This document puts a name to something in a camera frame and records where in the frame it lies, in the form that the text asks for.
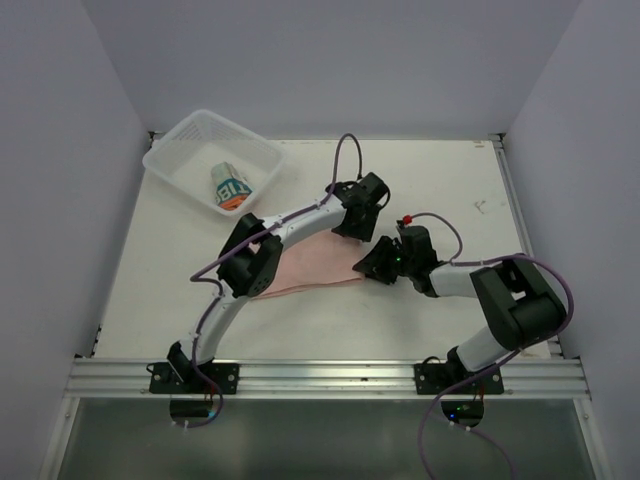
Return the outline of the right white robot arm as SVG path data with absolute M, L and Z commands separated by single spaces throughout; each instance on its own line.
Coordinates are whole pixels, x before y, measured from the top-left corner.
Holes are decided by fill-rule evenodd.
M 397 238 L 381 237 L 353 270 L 385 285 L 404 277 L 430 298 L 475 298 L 486 322 L 452 348 L 444 363 L 422 362 L 421 375 L 438 387 L 470 391 L 481 372 L 545 340 L 569 319 L 569 304 L 560 300 L 534 259 L 519 254 L 458 265 L 438 258 L 426 228 L 400 227 L 398 232 Z

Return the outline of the pink towel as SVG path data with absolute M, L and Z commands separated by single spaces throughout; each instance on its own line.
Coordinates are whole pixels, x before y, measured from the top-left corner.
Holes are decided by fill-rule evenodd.
M 364 276 L 353 266 L 363 255 L 364 248 L 358 240 L 329 230 L 314 234 L 282 254 L 273 282 L 258 299 L 362 281 Z

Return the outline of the colourful rabbit print towel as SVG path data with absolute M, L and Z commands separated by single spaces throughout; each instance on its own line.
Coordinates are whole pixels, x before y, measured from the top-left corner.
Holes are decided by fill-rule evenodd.
M 211 179 L 216 205 L 222 210 L 238 209 L 253 193 L 248 180 L 231 163 L 214 165 Z

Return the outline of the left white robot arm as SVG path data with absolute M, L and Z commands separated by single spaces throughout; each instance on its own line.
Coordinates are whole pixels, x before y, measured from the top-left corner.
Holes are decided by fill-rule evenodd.
M 189 337 L 169 349 L 175 384 L 193 393 L 211 381 L 205 364 L 215 358 L 222 337 L 248 300 L 271 286 L 287 249 L 322 231 L 368 242 L 384 207 L 381 202 L 389 199 L 389 187 L 369 173 L 356 181 L 332 182 L 323 197 L 299 210 L 265 219 L 242 216 L 218 259 L 190 278 L 213 284 L 215 291 Z

